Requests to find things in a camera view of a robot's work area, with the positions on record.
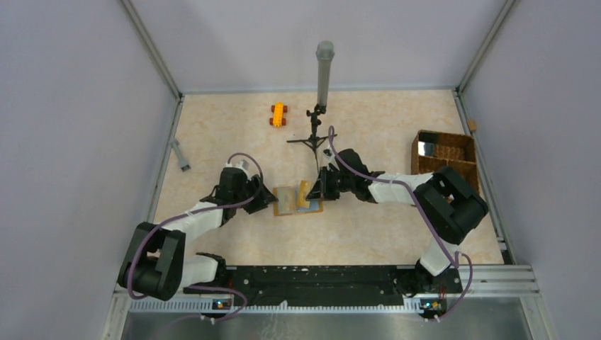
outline wire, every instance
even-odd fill
[[[252,158],[250,155],[245,154],[244,152],[236,152],[233,155],[230,156],[230,158],[228,158],[228,163],[230,163],[230,161],[232,160],[232,158],[236,157],[236,156],[244,156],[248,159],[250,159],[251,162],[254,163],[254,165],[257,167],[257,170],[259,171],[259,179],[261,181],[261,183],[263,183],[263,170],[261,169],[261,166],[259,165],[259,163],[257,162],[256,159]],[[154,228],[152,228],[150,230],[150,232],[146,235],[146,237],[144,237],[144,239],[142,240],[142,242],[140,242],[140,246],[137,248],[137,250],[135,251],[135,254],[133,256],[132,259],[132,263],[131,266],[129,268],[128,271],[128,277],[127,277],[127,281],[126,281],[126,285],[127,285],[127,289],[128,289],[128,294],[130,296],[130,298],[134,299],[134,300],[141,300],[145,297],[147,297],[147,295],[136,295],[133,292],[133,274],[135,272],[135,267],[137,266],[138,261],[140,260],[140,257],[142,256],[142,252],[144,251],[144,248],[146,247],[146,244],[148,243],[148,241],[150,241],[150,239],[152,238],[152,236],[158,232],[161,228],[163,228],[165,225],[180,220],[182,218],[188,217],[188,216],[192,216],[192,215],[196,215],[196,214],[200,214],[200,213],[204,213],[206,211],[211,211],[211,210],[217,210],[217,209],[233,209],[233,208],[239,208],[242,207],[245,204],[250,203],[252,200],[254,200],[260,193],[262,190],[262,186],[259,186],[257,191],[254,193],[254,195],[242,202],[238,202],[238,203],[233,203],[233,204],[225,204],[225,205],[219,205],[219,206],[215,206],[215,207],[205,207],[205,208],[201,208],[201,209],[197,209],[197,210],[192,210],[189,214],[188,213],[184,213],[181,215],[177,215],[177,216],[173,216],[170,217],[168,219],[166,219],[165,221],[159,223],[158,225],[155,225]]]
[[[417,200],[417,197],[415,197],[415,194],[413,193],[413,190],[411,189],[411,187],[409,186],[409,184],[407,184],[406,182],[403,182],[403,181],[399,181],[399,180],[387,181],[387,180],[384,180],[384,179],[379,179],[379,178],[376,178],[376,177],[372,177],[372,176],[368,176],[368,175],[362,174],[362,173],[358,172],[357,170],[353,169],[350,165],[348,165],[342,159],[342,157],[340,155],[338,155],[338,152],[336,152],[336,149],[334,148],[334,134],[335,134],[334,126],[330,125],[330,127],[327,129],[327,138],[328,138],[328,140],[330,142],[330,147],[332,148],[332,153],[336,157],[336,160],[339,161],[340,164],[344,165],[344,167],[347,168],[350,172],[352,172],[353,174],[355,174],[355,175],[357,175],[359,177],[362,177],[364,179],[368,179],[370,181],[380,182],[380,183],[400,184],[401,186],[404,186],[405,189],[407,189],[407,192],[409,193],[409,196],[413,200],[413,203],[415,204],[415,207],[417,208],[417,211],[420,212],[422,218],[424,219],[424,222],[426,222],[426,225],[428,226],[428,229],[432,233],[432,236],[434,237],[434,240],[436,240],[436,243],[438,243],[438,245],[440,246],[440,249],[442,250],[442,252],[446,256],[446,258],[451,262],[451,264],[453,265],[453,267],[459,268],[459,261],[455,261],[453,259],[453,257],[449,253],[449,250],[446,249],[446,247],[442,243],[442,239],[436,233],[436,230],[434,229],[434,226],[432,225],[432,223],[428,219],[428,216],[426,216],[426,212],[424,211],[424,208],[422,208],[422,206],[420,205],[420,202]]]
[[[246,296],[244,294],[242,294],[240,291],[236,290],[236,289],[210,287],[210,286],[206,286],[206,285],[190,285],[190,286],[188,286],[188,288],[195,289],[195,290],[200,290],[200,291],[224,292],[224,293],[230,293],[230,294],[238,295],[240,298],[242,298],[242,306],[238,307],[234,312],[226,314],[224,317],[220,317],[218,319],[215,319],[215,318],[212,318],[212,317],[205,317],[202,314],[200,316],[198,316],[197,314],[187,314],[187,315],[184,315],[182,317],[178,317],[177,319],[175,319],[175,320],[171,321],[170,323],[168,323],[168,324],[164,325],[163,327],[161,327],[161,329],[159,329],[154,335],[152,335],[150,337],[151,339],[158,338],[159,335],[163,334],[163,332],[166,329],[170,328],[171,326],[173,326],[174,324],[176,324],[178,322],[181,322],[181,321],[184,321],[184,320],[187,320],[187,319],[199,319],[201,321],[203,321],[203,320],[210,320],[213,323],[228,321],[229,319],[232,319],[233,317],[235,317],[236,315],[238,315],[238,313],[240,313],[248,305],[248,299],[246,298]]]
[[[413,190],[411,189],[411,187],[409,186],[409,184],[407,184],[406,182],[403,182],[403,181],[399,181],[399,180],[387,181],[387,180],[379,179],[379,178],[376,178],[376,177],[372,177],[372,176],[368,176],[368,175],[362,174],[361,172],[353,169],[350,165],[348,165],[341,158],[340,155],[338,155],[338,152],[336,152],[336,149],[334,148],[334,135],[335,135],[334,126],[330,125],[330,127],[327,129],[327,138],[328,138],[328,141],[330,142],[330,148],[332,149],[332,153],[336,157],[336,160],[340,162],[340,164],[342,164],[345,168],[347,168],[353,174],[355,174],[355,175],[357,175],[359,177],[362,177],[364,179],[368,179],[368,180],[374,181],[374,182],[381,182],[381,183],[400,184],[401,186],[405,187],[405,189],[407,189],[407,192],[409,193],[409,196],[413,200],[413,203],[415,204],[415,207],[417,208],[417,211],[420,212],[422,218],[424,219],[424,222],[426,222],[426,225],[428,226],[428,229],[432,233],[432,237],[434,237],[434,240],[436,240],[436,243],[438,243],[440,249],[442,250],[442,252],[444,253],[444,255],[448,258],[449,262],[451,262],[451,264],[453,265],[453,267],[459,268],[459,255],[462,255],[463,257],[465,257],[467,259],[468,265],[469,265],[470,276],[469,276],[468,282],[466,284],[466,287],[464,288],[464,291],[461,292],[459,298],[457,299],[457,301],[455,302],[455,304],[453,305],[453,307],[451,307],[449,310],[447,310],[446,313],[444,313],[441,317],[437,317],[437,319],[440,321],[441,319],[444,319],[445,317],[448,317],[455,310],[455,307],[457,305],[459,305],[459,303],[464,299],[464,297],[466,296],[466,294],[467,294],[467,292],[468,292],[468,290],[469,290],[469,288],[471,286],[471,281],[473,279],[473,264],[471,263],[471,259],[469,258],[469,256],[467,256],[464,253],[461,253],[460,251],[455,251],[455,259],[453,259],[453,256],[451,256],[451,254],[449,253],[449,250],[442,243],[442,239],[436,233],[436,230],[434,229],[434,226],[432,225],[432,223],[428,219],[428,216],[426,215],[426,212],[424,211],[424,208],[422,208],[422,206],[420,205],[420,202],[417,200],[417,197],[415,197],[415,194],[413,193]]]

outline wooden table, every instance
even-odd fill
[[[289,110],[287,125],[276,129],[269,117],[271,105],[278,101]],[[311,150],[286,143],[309,136],[305,111],[315,102],[314,92],[186,96],[176,138],[191,170],[182,172],[171,153],[155,222],[182,213],[208,195],[234,152],[257,159],[270,189],[315,181]],[[318,134],[325,136],[327,127],[334,125],[335,147],[353,148],[370,171],[409,174],[410,145],[420,129],[463,132],[453,96],[442,90],[331,92],[327,114],[320,119]],[[271,207],[253,215],[240,209],[229,223],[199,237],[186,253],[218,254],[234,265],[414,264],[430,238],[414,207],[364,203],[345,193],[324,202],[320,213],[274,217]],[[502,263],[490,217],[461,250],[475,264]]]

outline gray pole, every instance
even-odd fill
[[[325,111],[327,105],[327,92],[330,87],[330,66],[334,59],[334,44],[331,41],[324,40],[319,43],[318,50],[315,52],[318,56],[318,105]]]

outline toy car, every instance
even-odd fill
[[[282,103],[276,103],[276,105],[271,106],[271,112],[274,113],[274,116],[269,119],[270,125],[273,125],[275,128],[286,125],[286,119],[283,115],[288,112],[288,106]]]

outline gray wall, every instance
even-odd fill
[[[504,2],[133,0],[184,92],[455,86]]]
[[[0,10],[0,338],[97,339],[174,101],[116,0]]]
[[[520,261],[560,339],[599,339],[601,2],[522,1],[468,89]]]

